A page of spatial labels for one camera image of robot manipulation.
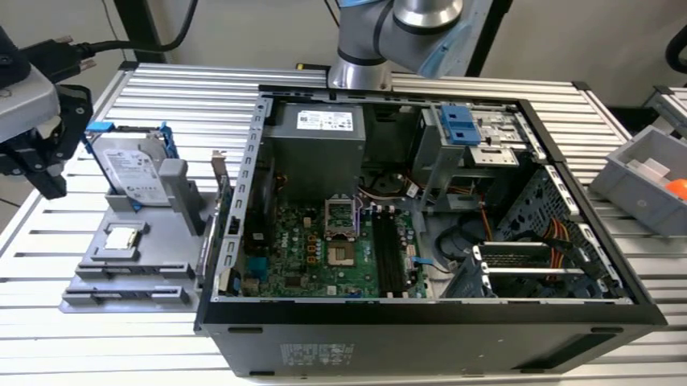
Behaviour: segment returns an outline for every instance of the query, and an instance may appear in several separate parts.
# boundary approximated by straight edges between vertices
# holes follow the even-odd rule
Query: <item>orange object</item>
[[[687,179],[676,179],[665,185],[672,193],[677,195],[680,199],[687,199]]]

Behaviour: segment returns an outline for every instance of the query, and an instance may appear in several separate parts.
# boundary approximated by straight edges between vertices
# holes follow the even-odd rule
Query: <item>green circuit board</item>
[[[409,279],[406,246],[417,250],[406,213],[394,216],[398,230],[398,259]],[[370,213],[360,214],[360,232],[353,242],[324,237],[324,207],[281,205],[277,209],[272,255],[266,257],[266,279],[249,296],[264,298],[378,298]],[[414,267],[417,281],[408,285],[409,298],[424,298],[424,273]]]

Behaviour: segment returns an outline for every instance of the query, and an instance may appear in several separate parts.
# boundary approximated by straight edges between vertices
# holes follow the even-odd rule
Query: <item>white wall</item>
[[[150,0],[160,40],[177,34],[188,1]],[[337,28],[321,0],[200,0],[174,63],[293,68],[330,64]]]
[[[150,5],[168,41],[188,2]],[[513,0],[481,75],[584,80],[609,105],[637,105],[653,84],[687,82],[663,59],[685,23],[687,0]],[[292,68],[329,64],[336,42],[321,0],[200,0],[172,57],[181,64]]]
[[[608,105],[681,86],[663,52],[687,24],[685,0],[513,0],[484,77],[583,80]]]
[[[126,39],[112,0],[106,0],[106,4],[114,31],[120,39]],[[100,0],[0,0],[0,26],[18,47],[65,35],[70,35],[76,43],[114,39]],[[97,65],[64,83],[88,87],[94,100],[121,61],[120,51],[97,54]]]

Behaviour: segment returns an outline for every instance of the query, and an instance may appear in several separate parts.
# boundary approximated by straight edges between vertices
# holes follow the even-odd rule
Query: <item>open computer tower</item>
[[[527,101],[261,86],[228,191],[237,376],[559,373],[665,324]]]

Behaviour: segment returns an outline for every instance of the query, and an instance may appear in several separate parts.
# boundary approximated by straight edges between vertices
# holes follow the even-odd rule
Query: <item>motherboard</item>
[[[241,291],[264,298],[425,298],[409,214],[349,199],[277,206],[268,256],[248,256]]]

